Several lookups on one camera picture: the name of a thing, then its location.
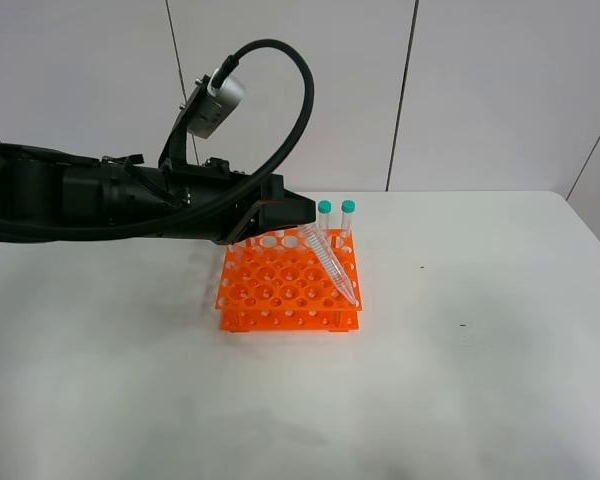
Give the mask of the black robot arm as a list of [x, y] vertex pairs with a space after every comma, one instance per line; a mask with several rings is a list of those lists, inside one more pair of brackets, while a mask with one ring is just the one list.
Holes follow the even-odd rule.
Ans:
[[158, 166], [140, 154], [101, 159], [0, 143], [0, 242], [49, 243], [137, 237], [228, 245], [316, 218], [313, 200], [269, 173], [256, 183], [212, 157], [186, 161], [177, 121]]

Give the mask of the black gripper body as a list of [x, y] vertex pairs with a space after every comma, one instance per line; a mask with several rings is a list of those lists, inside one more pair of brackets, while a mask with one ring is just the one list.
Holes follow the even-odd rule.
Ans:
[[[166, 160], [159, 167], [164, 190], [194, 211], [216, 204], [238, 185], [245, 173], [231, 169], [228, 161], [211, 158], [202, 166]], [[164, 231], [169, 238], [210, 240], [231, 244], [286, 227], [283, 179], [272, 174], [239, 200], [198, 222], [187, 222]]]

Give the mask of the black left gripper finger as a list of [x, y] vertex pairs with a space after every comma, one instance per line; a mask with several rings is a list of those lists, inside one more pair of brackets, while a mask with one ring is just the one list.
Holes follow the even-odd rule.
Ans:
[[295, 228], [316, 220], [314, 200], [287, 192], [283, 198], [265, 201], [259, 212], [259, 232]]

